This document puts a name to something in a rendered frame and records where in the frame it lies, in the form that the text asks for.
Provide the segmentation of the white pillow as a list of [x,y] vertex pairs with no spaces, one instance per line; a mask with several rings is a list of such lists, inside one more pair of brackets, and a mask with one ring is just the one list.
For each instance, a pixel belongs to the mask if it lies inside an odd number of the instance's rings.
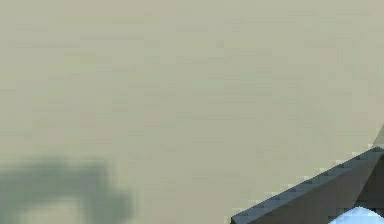
[[384,224],[384,217],[367,208],[355,207],[328,224]]

